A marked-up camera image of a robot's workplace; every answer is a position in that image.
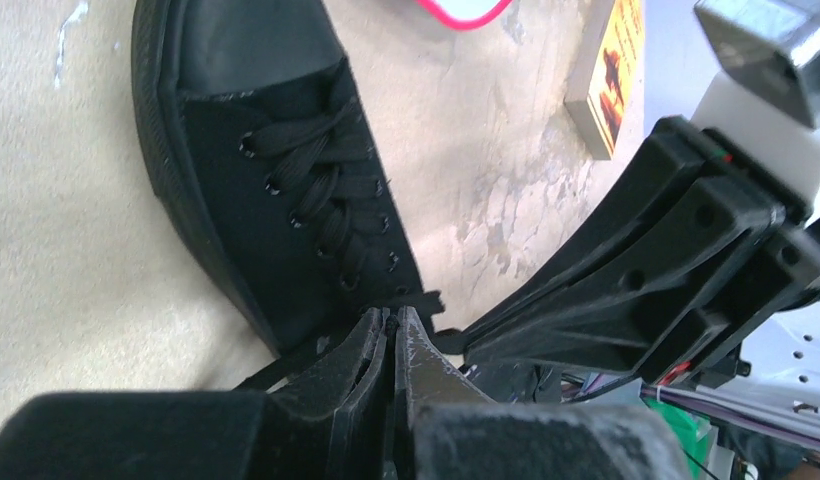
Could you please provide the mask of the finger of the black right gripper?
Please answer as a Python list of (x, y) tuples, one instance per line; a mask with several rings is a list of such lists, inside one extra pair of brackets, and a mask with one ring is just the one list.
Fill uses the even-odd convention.
[(533, 361), (695, 374), (796, 289), (776, 236), (809, 203), (715, 128), (660, 119), (587, 220), (528, 282), (460, 335), (473, 364)]

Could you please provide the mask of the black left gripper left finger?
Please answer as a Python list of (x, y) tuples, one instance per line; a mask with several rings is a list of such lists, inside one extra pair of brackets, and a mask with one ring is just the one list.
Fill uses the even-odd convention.
[(0, 432), (0, 479), (376, 479), (385, 316), (278, 390), (283, 362), (231, 391), (36, 397)]

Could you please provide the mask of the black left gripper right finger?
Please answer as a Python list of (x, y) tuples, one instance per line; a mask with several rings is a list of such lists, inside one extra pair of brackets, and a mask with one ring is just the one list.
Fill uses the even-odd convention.
[(396, 314), (393, 462), (400, 479), (687, 479), (664, 420), (628, 405), (498, 403)]

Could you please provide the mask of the black shoe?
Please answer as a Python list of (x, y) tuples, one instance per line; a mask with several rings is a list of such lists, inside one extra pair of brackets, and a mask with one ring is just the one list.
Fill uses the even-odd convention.
[[(131, 46), (137, 133), (152, 189), (213, 283), (277, 353), (354, 325), (365, 311), (341, 295), (335, 264), (316, 257), (315, 228), (288, 223), (303, 189), (270, 195), (264, 182), (275, 161), (240, 149), (249, 131), (360, 100), (325, 5), (140, 1)], [(376, 147), (366, 115), (364, 130)], [(376, 163), (362, 169), (383, 173), (388, 198), (376, 207), (395, 212), (388, 234), (369, 241), (400, 255), (390, 281), (423, 287), (376, 152)]]

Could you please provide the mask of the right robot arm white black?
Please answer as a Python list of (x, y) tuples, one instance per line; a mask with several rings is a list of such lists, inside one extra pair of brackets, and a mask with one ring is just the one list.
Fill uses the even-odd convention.
[(660, 119), (585, 223), (441, 348), (617, 376), (820, 451), (820, 215), (723, 127)]

